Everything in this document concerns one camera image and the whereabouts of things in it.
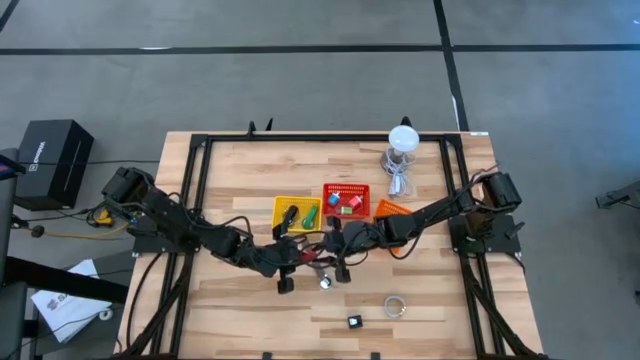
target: black box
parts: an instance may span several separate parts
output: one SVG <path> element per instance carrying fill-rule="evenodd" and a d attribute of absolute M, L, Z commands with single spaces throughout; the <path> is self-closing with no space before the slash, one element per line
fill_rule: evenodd
<path fill-rule="evenodd" d="M 93 136 L 73 120 L 31 121 L 24 133 L 15 203 L 28 210 L 75 206 Z"/>

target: white object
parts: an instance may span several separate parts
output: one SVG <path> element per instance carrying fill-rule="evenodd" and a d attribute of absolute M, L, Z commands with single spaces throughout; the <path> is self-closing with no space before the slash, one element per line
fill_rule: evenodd
<path fill-rule="evenodd" d="M 98 317 L 102 321 L 111 320 L 111 318 L 113 317 L 113 310 L 109 309 L 109 310 L 102 311 L 102 312 L 100 312 Z"/>
<path fill-rule="evenodd" d="M 389 195 L 408 195 L 413 192 L 413 185 L 406 174 L 407 167 L 415 162 L 408 153 L 420 144 L 420 135 L 411 126 L 399 125 L 389 133 L 391 147 L 382 156 L 380 164 L 391 175 Z"/>
<path fill-rule="evenodd" d="M 320 288 L 322 290 L 329 290 L 331 288 L 331 278 L 329 275 L 325 274 L 322 279 L 320 279 Z"/>
<path fill-rule="evenodd" d="M 398 125 L 389 133 L 389 144 L 397 151 L 406 153 L 413 151 L 420 143 L 420 136 L 411 126 Z"/>
<path fill-rule="evenodd" d="M 83 260 L 71 268 L 69 272 L 99 278 L 98 275 L 96 275 L 96 267 L 91 259 Z M 52 331 L 57 329 L 54 335 L 61 343 L 69 341 L 69 339 L 90 323 L 101 310 L 105 310 L 111 306 L 111 302 L 109 301 L 85 299 L 47 290 L 36 292 L 31 296 L 31 300 L 42 314 L 42 317 L 47 321 L 49 328 Z M 70 321 L 81 319 L 85 320 L 69 323 Z"/>
<path fill-rule="evenodd" d="M 397 313 L 391 312 L 391 310 L 389 309 L 389 303 L 391 301 L 399 301 L 402 304 L 402 307 L 400 308 L 400 311 Z M 386 299 L 384 299 L 384 312 L 387 313 L 387 316 L 389 316 L 392 319 L 396 319 L 399 318 L 400 316 L 404 315 L 404 312 L 407 310 L 407 303 L 404 301 L 404 299 L 398 295 L 392 295 L 387 297 Z"/>

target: orange object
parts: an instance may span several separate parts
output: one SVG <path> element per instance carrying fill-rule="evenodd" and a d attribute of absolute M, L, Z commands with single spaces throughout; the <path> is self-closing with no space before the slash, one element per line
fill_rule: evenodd
<path fill-rule="evenodd" d="M 412 211 L 407 209 L 404 206 L 400 206 L 392 201 L 386 199 L 380 199 L 378 202 L 378 207 L 376 208 L 376 213 L 373 215 L 373 218 L 384 217 L 389 215 L 402 215 L 402 214 L 411 214 Z M 391 248 L 394 254 L 398 254 L 401 248 Z"/>

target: yellow basket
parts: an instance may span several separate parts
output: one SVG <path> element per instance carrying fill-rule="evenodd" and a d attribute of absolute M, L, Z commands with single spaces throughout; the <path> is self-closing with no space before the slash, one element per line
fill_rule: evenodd
<path fill-rule="evenodd" d="M 293 224 L 289 226 L 289 232 L 307 232 L 318 231 L 322 228 L 322 198 L 312 198 L 304 196 L 276 196 L 273 202 L 273 216 L 271 217 L 271 227 L 275 227 L 282 223 L 285 212 L 289 206 L 298 207 L 298 215 L 293 219 Z M 315 219 L 313 219 L 313 229 L 305 229 L 302 227 L 302 219 L 304 219 L 311 207 L 318 207 Z"/>

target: small black cube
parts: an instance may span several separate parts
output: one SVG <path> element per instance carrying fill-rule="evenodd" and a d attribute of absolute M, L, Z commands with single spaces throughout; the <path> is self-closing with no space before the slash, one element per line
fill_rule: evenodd
<path fill-rule="evenodd" d="M 362 316 L 349 316 L 347 318 L 347 324 L 349 324 L 349 329 L 357 329 L 362 327 Z"/>

